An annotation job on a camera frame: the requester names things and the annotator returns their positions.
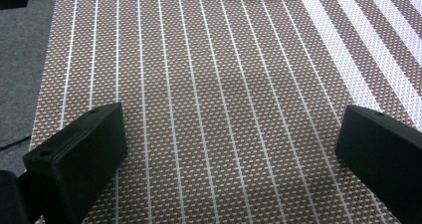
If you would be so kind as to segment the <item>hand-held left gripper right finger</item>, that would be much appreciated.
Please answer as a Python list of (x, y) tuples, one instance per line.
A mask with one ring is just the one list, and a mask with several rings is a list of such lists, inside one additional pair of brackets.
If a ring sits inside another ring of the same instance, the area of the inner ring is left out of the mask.
[(422, 224), (422, 132), (349, 105), (335, 154), (402, 224)]

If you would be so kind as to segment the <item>brown striped woven placemat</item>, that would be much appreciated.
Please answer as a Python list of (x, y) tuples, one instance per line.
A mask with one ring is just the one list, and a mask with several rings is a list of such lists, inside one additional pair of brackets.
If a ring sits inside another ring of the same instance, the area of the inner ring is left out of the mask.
[(119, 102), (92, 223), (379, 223), (344, 109), (422, 130), (422, 0), (56, 0), (32, 133)]

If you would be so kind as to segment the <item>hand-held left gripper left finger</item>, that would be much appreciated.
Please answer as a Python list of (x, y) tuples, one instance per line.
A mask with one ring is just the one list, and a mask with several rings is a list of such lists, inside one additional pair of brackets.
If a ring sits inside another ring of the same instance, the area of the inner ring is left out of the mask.
[(85, 112), (23, 156), (30, 219), (81, 224), (126, 158), (121, 104)]

